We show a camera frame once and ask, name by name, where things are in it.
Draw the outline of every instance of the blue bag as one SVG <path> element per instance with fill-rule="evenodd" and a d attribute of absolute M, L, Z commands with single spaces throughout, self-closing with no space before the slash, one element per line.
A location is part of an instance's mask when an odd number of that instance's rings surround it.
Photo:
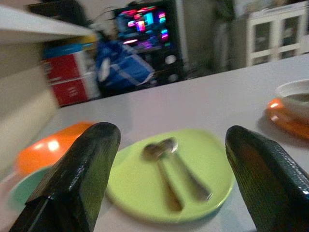
<path fill-rule="evenodd" d="M 99 42 L 96 61 L 99 87 L 122 90 L 148 82 L 154 69 L 119 41 Z"/>

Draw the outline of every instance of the colorful screen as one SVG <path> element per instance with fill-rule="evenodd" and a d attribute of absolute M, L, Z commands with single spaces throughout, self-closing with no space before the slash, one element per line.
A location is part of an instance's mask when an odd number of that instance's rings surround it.
<path fill-rule="evenodd" d="M 166 12 L 159 7 L 137 7 L 116 16 L 119 38 L 140 49 L 170 46 Z"/>

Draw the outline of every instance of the white shelf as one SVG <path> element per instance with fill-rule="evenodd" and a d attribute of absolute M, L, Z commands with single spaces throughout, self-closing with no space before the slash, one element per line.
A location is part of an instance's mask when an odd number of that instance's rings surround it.
<path fill-rule="evenodd" d="M 39 43 L 91 33 L 84 27 L 0 4 L 0 44 Z"/>

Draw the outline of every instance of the glass cabinet door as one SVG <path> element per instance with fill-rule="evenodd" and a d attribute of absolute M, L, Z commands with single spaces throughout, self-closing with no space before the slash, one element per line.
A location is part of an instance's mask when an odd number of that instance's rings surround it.
<path fill-rule="evenodd" d="M 296 56 L 295 50 L 289 50 L 289 51 L 286 51 L 286 52 L 281 52 L 279 58 L 285 59 L 285 58 L 290 58 L 290 57 L 294 57 L 294 56 Z"/>
<path fill-rule="evenodd" d="M 300 17 L 297 16 L 286 18 L 282 21 L 281 46 L 288 46 L 299 42 L 297 41 L 299 20 Z"/>
<path fill-rule="evenodd" d="M 255 25 L 254 52 L 270 48 L 270 22 Z"/>
<path fill-rule="evenodd" d="M 264 64 L 269 62 L 269 56 L 257 57 L 253 59 L 252 65 Z"/>

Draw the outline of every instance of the white bowl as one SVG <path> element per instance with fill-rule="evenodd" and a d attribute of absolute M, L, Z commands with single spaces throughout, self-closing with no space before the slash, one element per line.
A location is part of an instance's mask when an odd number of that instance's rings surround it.
<path fill-rule="evenodd" d="M 309 102 L 306 103 L 287 97 L 304 93 L 309 94 L 309 79 L 289 82 L 276 89 L 276 94 L 281 99 L 283 106 L 295 116 L 309 122 Z"/>

